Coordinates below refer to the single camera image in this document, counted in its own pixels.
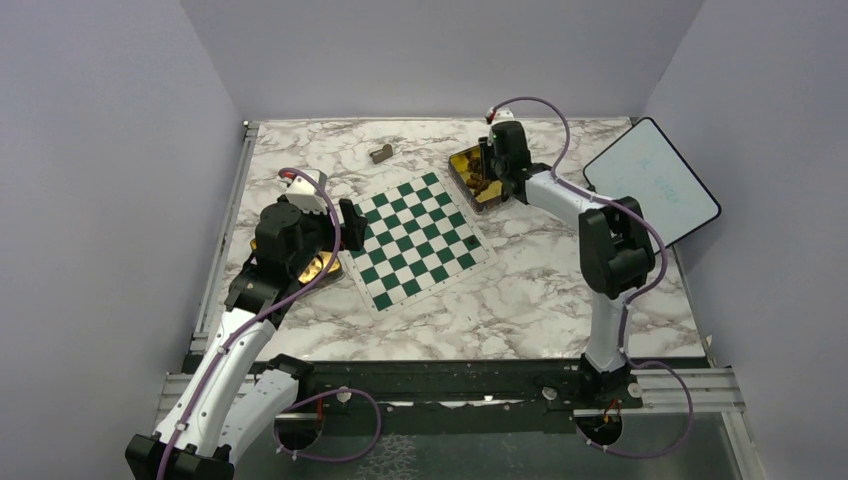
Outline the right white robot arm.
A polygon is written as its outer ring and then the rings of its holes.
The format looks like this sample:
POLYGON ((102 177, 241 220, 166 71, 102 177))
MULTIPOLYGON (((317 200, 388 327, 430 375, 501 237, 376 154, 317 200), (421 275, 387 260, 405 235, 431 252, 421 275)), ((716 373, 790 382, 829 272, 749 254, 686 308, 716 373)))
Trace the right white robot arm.
POLYGON ((624 334, 629 295, 646 284, 655 253, 639 203, 632 197, 612 200, 555 177, 535 163, 523 125, 493 121, 480 138, 482 173, 501 184, 501 197, 543 210, 578 236, 583 280, 593 292, 589 343, 578 367, 577 394, 600 407, 627 383, 624 334))

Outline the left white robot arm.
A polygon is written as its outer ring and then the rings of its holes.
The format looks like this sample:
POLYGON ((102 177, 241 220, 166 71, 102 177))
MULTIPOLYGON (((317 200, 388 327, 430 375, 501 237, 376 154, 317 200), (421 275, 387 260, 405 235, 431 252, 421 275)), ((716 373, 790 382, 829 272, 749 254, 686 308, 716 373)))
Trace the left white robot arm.
POLYGON ((301 371, 272 368, 269 379, 234 406, 257 355, 295 299, 316 286, 301 275, 322 252, 364 246, 368 221, 349 199, 315 212, 284 198, 265 207, 255 246, 232 280, 215 337, 176 405, 151 435, 135 435, 125 459, 136 479, 231 479, 236 455, 283 408, 313 401, 301 371))

